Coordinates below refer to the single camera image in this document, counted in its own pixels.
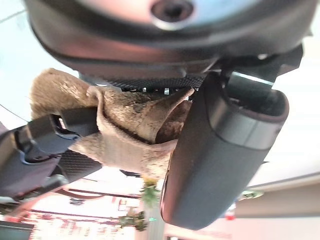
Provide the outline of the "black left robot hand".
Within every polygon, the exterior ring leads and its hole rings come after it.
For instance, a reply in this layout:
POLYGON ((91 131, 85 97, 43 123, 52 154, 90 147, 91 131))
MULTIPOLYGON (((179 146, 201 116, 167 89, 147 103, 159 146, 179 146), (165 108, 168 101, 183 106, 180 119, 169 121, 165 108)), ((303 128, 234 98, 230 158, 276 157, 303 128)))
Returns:
POLYGON ((164 179, 163 220, 199 230, 247 187, 289 115, 315 0, 26 0, 41 46, 79 72, 33 82, 0 134, 0 212, 102 165, 164 179))

